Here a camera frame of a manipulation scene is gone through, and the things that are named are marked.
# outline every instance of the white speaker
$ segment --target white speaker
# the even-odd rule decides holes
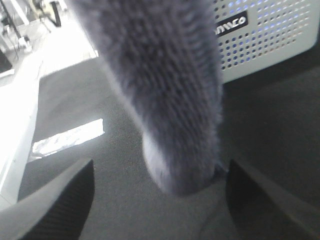
[[[225,83],[317,42],[320,0],[213,0],[213,11]]]

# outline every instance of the brand logo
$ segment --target brand logo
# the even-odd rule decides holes
[[[237,15],[234,15],[232,17],[229,17],[225,20],[222,20],[218,22],[217,28],[215,30],[215,34],[218,37],[221,37],[223,35],[232,33],[235,30],[238,30],[240,28],[243,28],[249,24],[248,22],[248,14],[247,11],[243,11],[238,13]]]

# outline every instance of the dark gray carpet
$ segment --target dark gray carpet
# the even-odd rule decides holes
[[[226,84],[220,130],[221,157],[226,163],[245,159],[281,187],[318,208],[319,79],[318,42],[308,52]],[[91,157],[96,192],[80,239],[237,239],[224,199],[223,181],[182,199],[163,195],[157,189],[144,166],[140,133],[110,90],[97,60],[41,80],[33,140],[99,118],[103,118],[104,135],[27,164],[20,199],[76,159]],[[234,213],[234,219],[242,239],[308,239],[261,196],[242,212]]]

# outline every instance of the speaker grille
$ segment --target speaker grille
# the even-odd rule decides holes
[[[299,44],[297,39],[305,38],[312,7],[312,0],[214,0],[217,22],[243,11],[248,13],[248,26],[218,38],[223,72],[248,68],[258,59],[294,48]],[[267,65],[262,63],[260,69],[264,67]]]

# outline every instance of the gray fur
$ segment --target gray fur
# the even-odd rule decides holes
[[[207,187],[218,162],[222,82],[210,0],[73,0],[143,132],[166,193]]]

